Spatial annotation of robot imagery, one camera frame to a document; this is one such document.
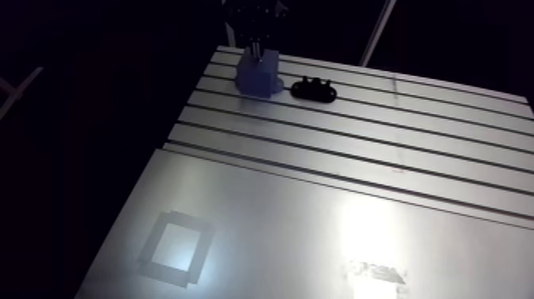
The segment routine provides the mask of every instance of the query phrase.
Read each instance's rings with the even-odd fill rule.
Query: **black clamp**
[[[291,86],[291,95],[299,99],[309,99],[321,103],[332,103],[338,96],[338,92],[330,86],[330,80],[325,84],[321,79],[313,78],[311,81],[304,76],[301,82],[295,82]]]

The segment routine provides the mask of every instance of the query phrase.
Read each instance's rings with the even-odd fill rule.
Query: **aluminum t-slot table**
[[[525,98],[281,56],[239,95],[218,47],[78,298],[532,298],[534,122]]]

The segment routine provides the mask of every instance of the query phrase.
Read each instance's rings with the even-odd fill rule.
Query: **black background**
[[[357,64],[382,3],[293,1],[287,54]],[[45,67],[0,122],[0,292],[73,297],[215,46],[218,1],[0,5],[0,76]],[[370,67],[532,93],[527,1],[399,0]]]

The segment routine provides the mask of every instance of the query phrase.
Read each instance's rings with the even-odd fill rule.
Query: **square cutout outline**
[[[184,227],[199,232],[199,241],[196,244],[189,269],[187,271],[173,268],[153,262],[152,258],[156,252],[157,245],[163,237],[168,224]],[[139,272],[148,278],[153,278],[161,282],[167,282],[187,288],[189,283],[196,284],[200,277],[207,252],[213,239],[214,229],[204,220],[184,213],[170,211],[162,212],[156,220],[145,245],[141,250],[138,261],[140,262]]]

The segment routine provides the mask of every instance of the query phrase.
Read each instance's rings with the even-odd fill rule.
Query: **metal rod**
[[[369,63],[374,49],[378,44],[378,40],[380,40],[382,31],[384,31],[385,24],[387,24],[389,20],[389,15],[393,11],[393,7],[395,7],[395,3],[397,3],[397,0],[385,0],[384,8],[382,8],[382,11],[380,12],[377,24],[374,26],[373,33],[371,34],[366,50],[363,52],[362,59],[360,60],[360,65],[362,67],[366,67]]]

